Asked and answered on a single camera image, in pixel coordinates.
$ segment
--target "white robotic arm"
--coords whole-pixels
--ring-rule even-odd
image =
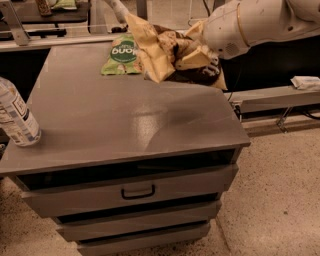
[[[320,35],[318,0],[232,0],[204,24],[206,44],[231,59],[264,42],[285,42]]]

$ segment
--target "black handle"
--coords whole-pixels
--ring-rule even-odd
[[[141,198],[146,198],[146,197],[150,197],[153,196],[156,193],[156,186],[152,185],[151,186],[151,192],[148,194],[144,194],[144,195],[138,195],[138,196],[126,196],[125,195],[125,190],[121,189],[121,196],[123,199],[125,200],[135,200],[135,199],[141,199]]]

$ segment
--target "gray table surface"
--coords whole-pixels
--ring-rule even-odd
[[[33,147],[9,143],[0,175],[19,175],[248,146],[212,87],[102,76],[111,43],[53,47],[28,105],[42,128]]]

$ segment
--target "speckled floor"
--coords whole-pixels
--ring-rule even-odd
[[[178,1],[180,11],[189,8],[184,1],[169,1],[171,13],[179,9],[174,7]],[[154,23],[160,24],[160,12],[152,13]],[[118,256],[320,255],[320,121],[289,117],[287,134],[274,119],[243,126],[252,144],[240,156],[240,170],[222,196],[208,236]],[[53,221],[39,218],[20,194],[9,178],[0,181],[0,255],[79,256],[76,244],[65,242]]]

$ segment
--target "cabinet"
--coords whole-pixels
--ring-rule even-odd
[[[82,255],[201,238],[249,138],[219,90],[101,76],[110,46],[51,49],[28,102],[41,141],[9,143],[0,175]]]

